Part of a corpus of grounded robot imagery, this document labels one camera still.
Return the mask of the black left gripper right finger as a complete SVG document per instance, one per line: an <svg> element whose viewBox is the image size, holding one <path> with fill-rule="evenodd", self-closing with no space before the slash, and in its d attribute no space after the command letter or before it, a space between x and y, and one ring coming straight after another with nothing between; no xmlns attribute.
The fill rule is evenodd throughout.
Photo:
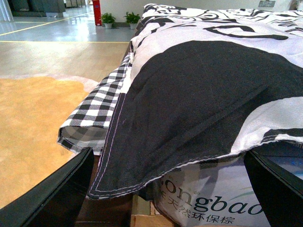
<svg viewBox="0 0 303 227"><path fill-rule="evenodd" d="M245 154L244 165L270 226L301 227L303 180L255 151Z"/></svg>

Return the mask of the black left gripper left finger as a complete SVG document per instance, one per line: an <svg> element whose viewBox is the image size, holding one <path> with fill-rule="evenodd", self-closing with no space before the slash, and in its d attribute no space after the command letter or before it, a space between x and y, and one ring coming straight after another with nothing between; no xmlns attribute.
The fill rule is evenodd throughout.
<svg viewBox="0 0 303 227"><path fill-rule="evenodd" d="M85 149L0 210L2 227L73 227L89 188L94 154Z"/></svg>

